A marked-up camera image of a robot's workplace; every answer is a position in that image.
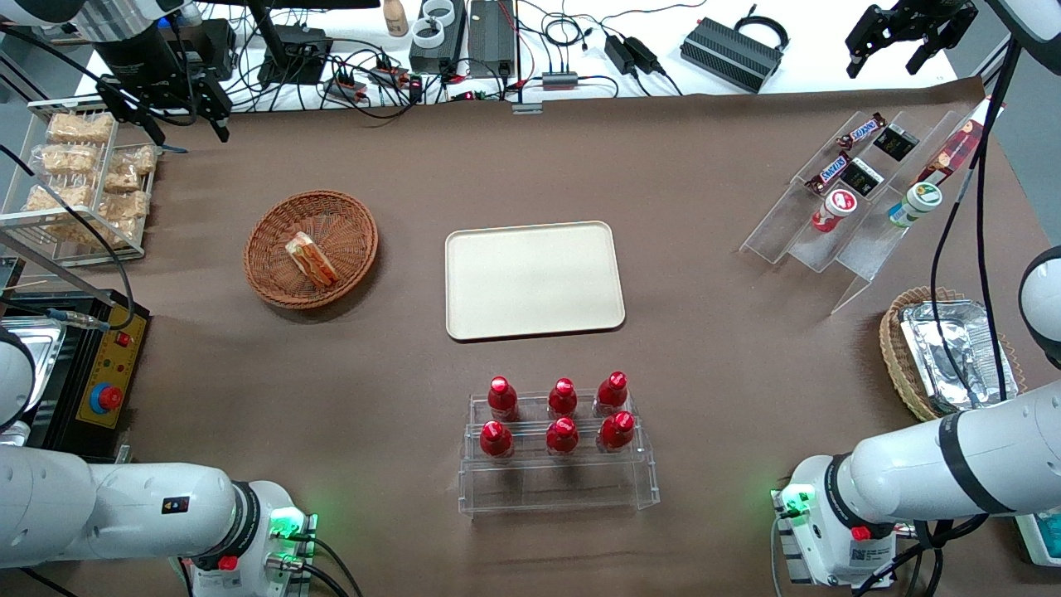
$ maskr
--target red emergency stop button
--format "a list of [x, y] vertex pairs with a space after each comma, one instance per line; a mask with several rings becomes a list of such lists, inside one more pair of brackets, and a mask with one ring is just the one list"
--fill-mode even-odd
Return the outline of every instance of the red emergency stop button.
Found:
[[107, 386], [100, 391], [100, 406], [103, 410], [111, 411], [122, 406], [122, 390], [114, 386]]

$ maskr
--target beige tray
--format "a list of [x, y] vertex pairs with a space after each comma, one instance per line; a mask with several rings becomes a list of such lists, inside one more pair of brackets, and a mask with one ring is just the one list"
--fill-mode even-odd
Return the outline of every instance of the beige tray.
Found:
[[457, 230], [446, 239], [446, 330], [456, 340], [611, 330], [624, 319], [604, 222]]

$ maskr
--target foil container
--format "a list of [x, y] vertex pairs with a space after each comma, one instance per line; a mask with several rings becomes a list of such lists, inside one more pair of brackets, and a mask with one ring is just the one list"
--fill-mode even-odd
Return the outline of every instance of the foil container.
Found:
[[[937, 305], [942, 339], [933, 319], [932, 302], [909, 305], [899, 312], [899, 326], [929, 405], [939, 415], [950, 415], [998, 404], [998, 375], [984, 306], [973, 301], [940, 301]], [[944, 341], [958, 372], [946, 357]], [[1003, 358], [1006, 397], [1013, 398], [1017, 392], [1016, 380], [1002, 346], [997, 350]]]

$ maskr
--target metal tray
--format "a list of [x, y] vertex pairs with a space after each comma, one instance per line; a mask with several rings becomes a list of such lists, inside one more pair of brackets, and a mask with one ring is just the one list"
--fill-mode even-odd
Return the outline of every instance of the metal tray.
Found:
[[[921, 375], [925, 396], [933, 407], [943, 415], [997, 404], [999, 384], [984, 306], [973, 301], [941, 301], [937, 304], [943, 338], [958, 366], [960, 377], [943, 349], [933, 318], [932, 303], [910, 305], [899, 313], [900, 329]], [[1003, 355], [1006, 394], [1015, 397], [1017, 386], [1009, 359], [1002, 346], [998, 352]]]
[[33, 396], [30, 397], [30, 402], [25, 405], [27, 410], [29, 410], [37, 406], [40, 397], [45, 393], [45, 386], [52, 375], [55, 359], [63, 349], [66, 328], [57, 321], [36, 317], [3, 318], [2, 323], [3, 328], [17, 336], [33, 355], [35, 369]]

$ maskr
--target clear acrylic rack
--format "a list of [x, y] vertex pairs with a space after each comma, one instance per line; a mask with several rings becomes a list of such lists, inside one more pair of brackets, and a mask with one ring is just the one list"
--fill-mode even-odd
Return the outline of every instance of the clear acrylic rack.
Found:
[[495, 459], [483, 454], [479, 436], [490, 421], [486, 396], [469, 401], [468, 425], [460, 451], [460, 512], [474, 516], [487, 512], [550, 512], [588, 508], [648, 508], [660, 503], [656, 460], [633, 398], [623, 409], [637, 420], [634, 438], [622, 451], [602, 454], [596, 434], [604, 418], [593, 415], [595, 389], [577, 390], [578, 407], [572, 419], [578, 427], [578, 447], [569, 455], [551, 456], [545, 431], [552, 423], [549, 394], [519, 398], [520, 421], [505, 423], [512, 433], [516, 453]]
[[832, 313], [835, 314], [852, 298], [866, 289], [884, 266], [908, 228], [901, 228], [888, 220], [888, 209], [899, 203], [916, 181], [924, 164], [942, 148], [943, 143], [964, 118], [949, 111], [935, 126], [927, 126], [905, 111], [889, 120], [914, 135], [917, 146], [902, 160], [895, 160], [873, 144], [880, 133], [863, 140], [853, 150], [852, 158], [859, 158], [873, 168], [884, 181], [863, 196], [843, 180], [827, 187], [825, 192], [841, 188], [858, 197], [855, 212], [840, 220], [829, 232], [820, 232], [811, 225], [811, 215], [818, 210], [822, 197], [806, 188], [805, 182], [836, 159], [840, 147], [835, 139], [857, 128], [870, 119], [868, 113], [856, 111], [818, 152], [793, 176], [781, 198], [748, 235], [741, 250], [751, 250], [770, 263], [778, 263], [792, 254], [816, 273], [838, 263], [854, 274], [854, 279], [840, 296]]

